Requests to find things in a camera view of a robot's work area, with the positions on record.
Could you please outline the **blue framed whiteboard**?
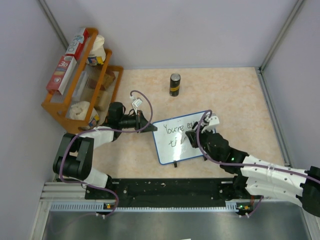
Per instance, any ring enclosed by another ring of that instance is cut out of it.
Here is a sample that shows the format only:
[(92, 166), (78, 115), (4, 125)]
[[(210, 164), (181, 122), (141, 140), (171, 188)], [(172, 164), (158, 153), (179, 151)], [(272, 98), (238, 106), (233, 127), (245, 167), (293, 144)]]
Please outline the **blue framed whiteboard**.
[(181, 138), (186, 136), (186, 132), (203, 114), (204, 112), (200, 111), (152, 123), (157, 127), (157, 131), (152, 134), (158, 162), (161, 165), (175, 164), (203, 155), (198, 148), (191, 146), (188, 139), (181, 144)]

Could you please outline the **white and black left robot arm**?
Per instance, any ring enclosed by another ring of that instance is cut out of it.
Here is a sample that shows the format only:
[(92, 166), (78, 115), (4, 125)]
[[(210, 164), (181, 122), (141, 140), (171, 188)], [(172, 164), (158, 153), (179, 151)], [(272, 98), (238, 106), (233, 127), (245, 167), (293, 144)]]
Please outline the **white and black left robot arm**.
[(141, 110), (132, 109), (128, 114), (125, 111), (121, 102), (112, 102), (101, 126), (84, 131), (83, 134), (64, 134), (53, 162), (53, 172), (95, 186), (98, 195), (109, 198), (114, 191), (112, 179), (93, 167), (94, 149), (116, 141), (123, 129), (134, 129), (137, 133), (158, 130), (146, 120)]

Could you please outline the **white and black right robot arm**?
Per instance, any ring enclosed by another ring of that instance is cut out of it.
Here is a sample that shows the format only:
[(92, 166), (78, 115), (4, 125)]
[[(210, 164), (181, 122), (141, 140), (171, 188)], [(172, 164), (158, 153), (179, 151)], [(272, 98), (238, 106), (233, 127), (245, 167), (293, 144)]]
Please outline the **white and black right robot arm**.
[(237, 197), (262, 196), (284, 200), (319, 217), (319, 167), (299, 169), (264, 161), (231, 147), (221, 134), (203, 126), (194, 125), (185, 134), (191, 146), (198, 148), (206, 159), (235, 176), (232, 187)]

